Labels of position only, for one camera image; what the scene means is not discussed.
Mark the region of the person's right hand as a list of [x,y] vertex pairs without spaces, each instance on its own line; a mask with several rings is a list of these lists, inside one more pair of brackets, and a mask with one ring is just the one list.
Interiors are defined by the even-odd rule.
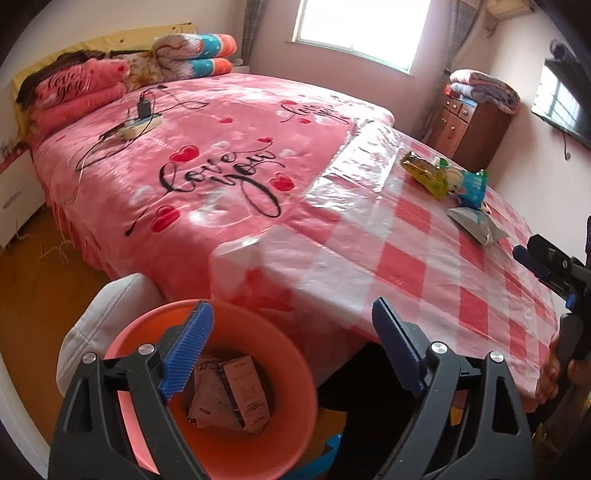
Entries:
[[[559,392],[558,381],[563,375],[563,366],[557,355],[559,343],[560,334],[556,332],[549,344],[548,356],[540,369],[540,376],[536,385],[535,398],[541,404],[554,399]],[[588,360],[571,360],[566,367],[566,372],[573,385],[590,388],[591,367]]]

